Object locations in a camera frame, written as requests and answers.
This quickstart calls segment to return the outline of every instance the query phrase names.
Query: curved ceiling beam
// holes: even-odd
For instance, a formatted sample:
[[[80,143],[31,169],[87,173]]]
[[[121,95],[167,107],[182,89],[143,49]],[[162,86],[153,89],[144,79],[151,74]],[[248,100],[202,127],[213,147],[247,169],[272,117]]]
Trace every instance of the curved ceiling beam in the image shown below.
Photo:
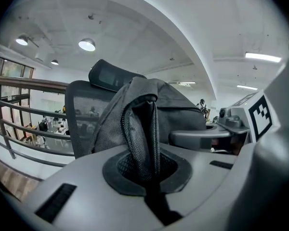
[[[11,7],[29,0],[15,0]],[[174,0],[111,0],[131,8],[168,33],[185,51],[196,66],[199,75],[207,83],[212,99],[217,99],[217,76],[211,49],[203,35],[203,30],[196,18],[192,16],[193,9]]]

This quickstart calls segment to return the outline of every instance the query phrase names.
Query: railing post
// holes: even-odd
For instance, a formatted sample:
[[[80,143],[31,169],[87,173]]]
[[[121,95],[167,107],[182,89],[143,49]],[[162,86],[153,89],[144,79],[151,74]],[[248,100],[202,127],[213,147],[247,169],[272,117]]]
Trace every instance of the railing post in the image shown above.
[[[11,145],[10,145],[10,141],[6,138],[6,131],[5,131],[5,127],[4,127],[4,123],[2,121],[2,110],[1,110],[1,105],[0,105],[0,128],[1,128],[1,133],[3,135],[3,138],[4,138],[4,142],[8,148],[8,151],[9,153],[11,154],[11,157],[12,159],[15,159],[15,154],[11,148]]]

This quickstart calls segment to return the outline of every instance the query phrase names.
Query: ceiling light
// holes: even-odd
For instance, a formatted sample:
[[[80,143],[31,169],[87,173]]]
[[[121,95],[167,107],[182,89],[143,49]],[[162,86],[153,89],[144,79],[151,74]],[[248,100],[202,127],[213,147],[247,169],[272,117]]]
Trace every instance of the ceiling light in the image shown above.
[[[245,53],[246,58],[253,58],[253,59],[259,59],[259,60],[267,60],[275,63],[279,63],[281,58],[276,56],[269,56],[269,55],[263,55],[263,54],[256,54],[256,53]]]
[[[239,88],[246,88],[246,89],[251,89],[251,90],[258,90],[258,88],[254,88],[254,87],[246,87],[246,86],[240,86],[240,85],[237,85],[236,87],[239,87]]]
[[[84,38],[78,45],[85,51],[95,51],[95,42],[91,38]]]
[[[16,39],[16,42],[21,45],[28,45],[28,37],[25,35],[21,35]]]
[[[58,61],[57,60],[52,60],[51,62],[53,65],[59,65]]]

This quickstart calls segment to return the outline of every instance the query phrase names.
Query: metal railing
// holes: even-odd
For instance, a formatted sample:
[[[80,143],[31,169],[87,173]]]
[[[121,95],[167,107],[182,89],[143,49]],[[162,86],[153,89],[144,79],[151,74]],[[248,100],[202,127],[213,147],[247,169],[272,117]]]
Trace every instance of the metal railing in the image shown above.
[[[44,91],[44,92],[54,92],[54,93],[65,94],[67,85],[68,85],[67,83],[63,83],[63,82],[47,81],[47,80],[41,80],[41,79],[0,76],[0,129],[1,129],[0,135],[3,136],[4,142],[5,142],[5,144],[0,142],[0,146],[8,150],[13,159],[16,158],[15,155],[18,155],[26,159],[29,159],[38,163],[50,165],[50,166],[63,167],[65,165],[65,164],[45,161],[42,159],[31,157],[29,155],[25,155],[17,150],[14,150],[11,147],[10,142],[14,142],[24,147],[27,147],[29,149],[43,152],[43,153],[48,153],[48,154],[55,154],[55,155],[62,155],[62,156],[74,156],[74,153],[56,151],[53,149],[47,149],[47,148],[42,148],[42,147],[35,146],[35,145],[30,145],[30,144],[24,143],[20,140],[17,140],[9,136],[9,134],[6,132],[4,125],[8,125],[12,128],[15,128],[24,132],[29,132],[31,134],[41,135],[43,137],[54,138],[54,139],[59,139],[59,140],[70,140],[69,135],[56,134],[53,132],[45,132],[45,131],[40,131],[40,130],[22,126],[23,125],[22,112],[28,112],[31,114],[37,114],[37,115],[43,115],[43,116],[50,116],[54,118],[66,118],[66,115],[62,113],[57,113],[57,112],[49,112],[49,111],[38,110],[38,109],[30,108],[30,107],[15,105],[14,102],[16,101],[19,101],[22,99],[29,99],[30,94],[15,95],[13,96],[13,98],[10,98],[10,100],[8,100],[7,98],[4,98],[1,96],[1,87],[10,86],[10,87],[16,87],[20,89],[39,90],[39,91]],[[1,109],[2,107],[9,107],[10,109],[19,110],[22,125],[18,125],[14,122],[3,119],[2,109]]]

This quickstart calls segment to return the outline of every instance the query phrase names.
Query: ceiling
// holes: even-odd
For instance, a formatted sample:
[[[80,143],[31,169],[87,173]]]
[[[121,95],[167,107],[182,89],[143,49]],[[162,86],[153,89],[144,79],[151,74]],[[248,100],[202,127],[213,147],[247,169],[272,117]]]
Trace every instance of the ceiling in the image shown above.
[[[212,85],[234,89],[265,88],[289,57],[289,29],[271,0],[145,0],[177,26],[201,64],[171,25],[147,13],[139,0],[130,1],[128,8],[122,5],[126,0],[25,0],[6,13],[0,45],[34,59],[34,45],[15,43],[26,33],[47,52],[42,64],[53,68],[50,61],[57,59],[61,67],[88,71],[103,58],[148,77],[200,85],[206,83],[205,69]],[[88,37],[96,43],[94,52],[78,47]],[[245,52],[282,62],[245,59]]]

